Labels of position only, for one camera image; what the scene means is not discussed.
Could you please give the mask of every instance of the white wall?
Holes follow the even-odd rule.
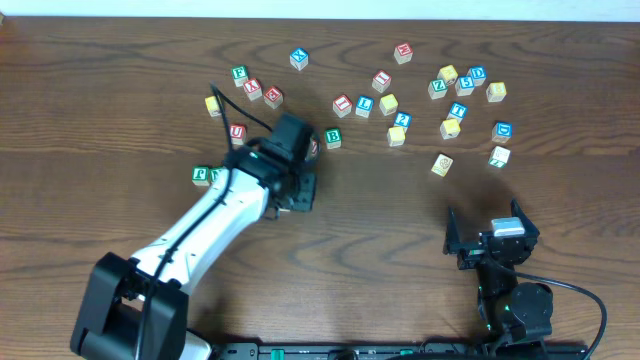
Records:
[[[9,16],[637,22],[640,0],[0,0],[0,11]]]

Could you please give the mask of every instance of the wooden table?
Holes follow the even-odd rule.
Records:
[[[202,191],[192,166],[225,153],[204,105],[216,81],[268,123],[294,113],[339,126],[319,161],[315,209],[243,233],[191,298],[189,325],[268,342],[422,341],[482,334],[476,276],[442,255],[446,209],[475,233],[516,196],[542,236],[519,269],[584,286],[610,322],[596,359],[640,357],[640,31],[634,24],[13,18],[0,31],[0,357],[73,358],[68,350],[93,264],[128,257],[168,229]],[[413,60],[397,65],[395,44]],[[298,72],[288,55],[302,46]],[[285,102],[249,102],[230,68],[246,64]],[[508,89],[489,104],[432,101],[443,65],[482,64]],[[371,87],[393,77],[414,116],[389,148],[392,117]],[[331,102],[373,96],[368,121]],[[451,103],[469,114],[442,140]],[[266,135],[246,123],[249,135]],[[487,165],[491,128],[514,124],[504,169]],[[439,152],[455,162],[430,173]],[[600,313],[555,290],[553,339],[590,343]]]

